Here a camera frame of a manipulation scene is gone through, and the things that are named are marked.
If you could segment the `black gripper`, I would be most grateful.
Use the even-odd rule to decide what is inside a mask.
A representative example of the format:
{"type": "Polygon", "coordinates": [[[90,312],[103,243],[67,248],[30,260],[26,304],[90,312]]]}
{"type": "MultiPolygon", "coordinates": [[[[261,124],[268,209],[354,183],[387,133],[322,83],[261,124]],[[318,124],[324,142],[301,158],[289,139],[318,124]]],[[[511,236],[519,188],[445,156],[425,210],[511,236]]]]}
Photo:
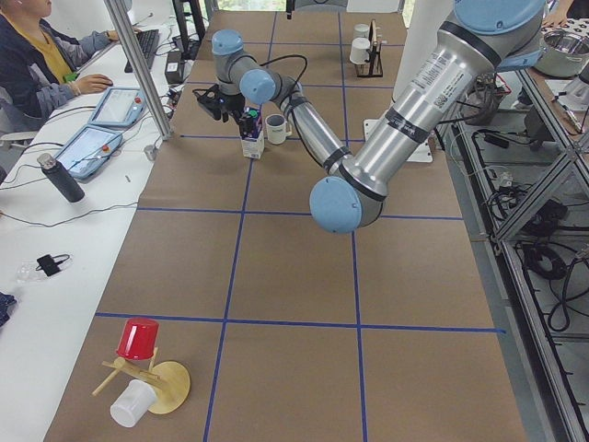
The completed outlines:
{"type": "Polygon", "coordinates": [[[222,122],[228,122],[229,118],[238,121],[238,128],[242,138],[254,138],[256,136],[256,112],[244,111],[244,96],[241,93],[228,95],[224,92],[217,94],[220,117],[222,122]]]}

